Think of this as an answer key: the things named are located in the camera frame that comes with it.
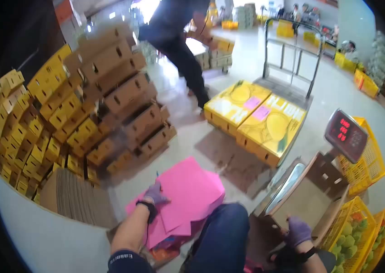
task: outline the metal trolley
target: metal trolley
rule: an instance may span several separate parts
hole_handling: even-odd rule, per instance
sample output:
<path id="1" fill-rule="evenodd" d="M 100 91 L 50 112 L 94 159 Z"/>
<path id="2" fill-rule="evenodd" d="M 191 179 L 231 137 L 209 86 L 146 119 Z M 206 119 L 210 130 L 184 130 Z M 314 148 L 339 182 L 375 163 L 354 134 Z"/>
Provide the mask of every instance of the metal trolley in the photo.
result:
<path id="1" fill-rule="evenodd" d="M 276 95 L 278 95 L 278 96 L 286 99 L 287 101 L 292 102 L 295 105 L 301 107 L 302 109 L 308 111 L 309 107 L 311 105 L 311 102 L 312 102 L 311 92 L 312 92 L 312 88 L 314 86 L 315 77 L 317 75 L 318 66 L 320 64 L 320 59 L 321 59 L 321 55 L 322 55 L 322 50 L 323 50 L 322 43 L 320 43 L 320 45 L 319 45 L 318 52 L 311 52 L 311 51 L 309 51 L 307 49 L 304 49 L 304 48 L 301 48 L 301 47 L 297 46 L 297 35 L 296 35 L 296 39 L 295 39 L 295 42 L 294 42 L 293 45 L 285 43 L 285 42 L 277 40 L 277 39 L 269 38 L 268 37 L 268 25 L 270 24 L 270 22 L 272 20 L 279 21 L 279 20 L 282 20 L 282 19 L 278 20 L 278 19 L 272 19 L 271 18 L 271 19 L 268 19 L 266 21 L 266 23 L 265 23 L 265 62 L 264 62 L 264 71 L 262 73 L 262 77 L 257 79 L 255 81 L 255 84 L 258 84 L 260 86 L 263 86 L 265 88 L 270 89 Z M 293 21 L 289 21 L 289 20 L 285 20 L 285 21 L 288 21 L 288 23 L 291 23 L 291 24 L 294 23 Z M 305 28 L 313 30 L 316 33 L 321 35 L 320 30 L 317 29 L 316 27 L 312 26 L 312 25 L 308 25 L 308 24 L 301 23 L 301 22 L 298 23 L 298 24 L 299 24 L 299 26 L 304 26 Z M 275 65 L 275 64 L 268 63 L 268 48 L 267 48 L 268 43 L 274 43 L 274 44 L 277 44 L 277 45 L 282 45 L 282 55 L 281 55 L 281 62 L 280 62 L 279 66 Z M 293 59 L 293 63 L 292 63 L 292 70 L 289 70 L 289 69 L 286 69 L 286 68 L 283 67 L 284 56 L 285 56 L 285 48 L 292 48 L 294 50 L 294 59 Z M 296 60 L 296 57 L 297 57 L 297 51 L 299 51 L 299 57 L 298 57 L 299 61 L 298 61 L 297 67 L 296 67 L 295 60 Z M 317 62 L 316 62 L 316 65 L 315 65 L 315 70 L 314 70 L 314 75 L 313 75 L 312 79 L 307 79 L 307 78 L 305 78 L 305 77 L 303 77 L 303 76 L 301 76 L 299 74 L 300 73 L 300 64 L 301 64 L 303 53 L 309 54 L 309 55 L 314 56 L 314 57 L 317 58 Z M 269 69 L 270 68 L 275 68 L 275 69 L 280 70 L 281 72 L 284 72 L 286 74 L 291 75 L 290 83 L 288 84 L 288 83 L 286 83 L 284 81 L 281 81 L 279 79 L 270 77 L 269 76 L 269 74 L 270 74 Z M 298 79 L 301 79 L 301 80 L 303 80 L 303 81 L 305 81 L 305 82 L 310 84 L 307 93 L 304 90 L 299 89 L 298 87 L 296 87 L 296 86 L 294 86 L 292 84 L 294 77 L 296 77 Z"/>

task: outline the open cardboard box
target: open cardboard box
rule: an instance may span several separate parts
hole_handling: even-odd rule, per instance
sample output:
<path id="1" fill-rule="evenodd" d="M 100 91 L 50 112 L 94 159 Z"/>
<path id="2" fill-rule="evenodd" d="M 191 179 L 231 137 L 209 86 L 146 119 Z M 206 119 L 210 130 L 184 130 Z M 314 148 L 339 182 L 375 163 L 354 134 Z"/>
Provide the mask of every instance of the open cardboard box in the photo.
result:
<path id="1" fill-rule="evenodd" d="M 271 216 L 275 224 L 288 229 L 287 215 L 298 216 L 311 227 L 317 246 L 337 217 L 349 187 L 330 159 L 318 152 L 274 207 L 259 205 L 265 209 L 258 217 Z"/>

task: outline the work glove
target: work glove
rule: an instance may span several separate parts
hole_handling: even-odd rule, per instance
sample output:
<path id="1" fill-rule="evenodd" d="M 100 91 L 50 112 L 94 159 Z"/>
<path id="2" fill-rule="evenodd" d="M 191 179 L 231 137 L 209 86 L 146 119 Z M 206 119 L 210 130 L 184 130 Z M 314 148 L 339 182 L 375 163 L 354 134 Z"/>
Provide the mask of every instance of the work glove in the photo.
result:
<path id="1" fill-rule="evenodd" d="M 143 199 L 151 199 L 154 205 L 165 204 L 170 200 L 161 193 L 161 183 L 156 182 L 145 192 Z"/>
<path id="2" fill-rule="evenodd" d="M 311 241 L 312 230 L 307 223 L 302 221 L 297 216 L 289 216 L 288 219 L 289 232 L 284 235 L 287 245 L 295 248 L 305 241 Z"/>

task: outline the stack of pink paper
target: stack of pink paper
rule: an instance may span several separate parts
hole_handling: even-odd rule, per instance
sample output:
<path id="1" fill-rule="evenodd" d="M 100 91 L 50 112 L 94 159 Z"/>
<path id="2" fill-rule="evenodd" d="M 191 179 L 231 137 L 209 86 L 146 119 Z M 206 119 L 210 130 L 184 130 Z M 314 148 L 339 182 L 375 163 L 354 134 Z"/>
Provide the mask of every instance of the stack of pink paper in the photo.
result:
<path id="1" fill-rule="evenodd" d="M 218 174 L 203 170 L 193 157 L 174 165 L 156 180 L 171 202 L 158 208 L 159 214 L 149 226 L 148 249 L 171 235 L 190 236 L 191 222 L 206 218 L 222 204 L 225 195 Z M 140 194 L 126 206 L 128 215 L 143 196 Z"/>

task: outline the sleeve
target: sleeve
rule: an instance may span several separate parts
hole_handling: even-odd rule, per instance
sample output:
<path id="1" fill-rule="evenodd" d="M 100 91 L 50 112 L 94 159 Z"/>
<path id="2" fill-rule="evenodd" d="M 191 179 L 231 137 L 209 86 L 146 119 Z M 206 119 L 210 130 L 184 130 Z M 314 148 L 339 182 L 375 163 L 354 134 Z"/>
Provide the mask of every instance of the sleeve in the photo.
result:
<path id="1" fill-rule="evenodd" d="M 123 249 L 111 255 L 108 262 L 109 273 L 136 272 L 153 273 L 150 264 L 133 251 Z"/>

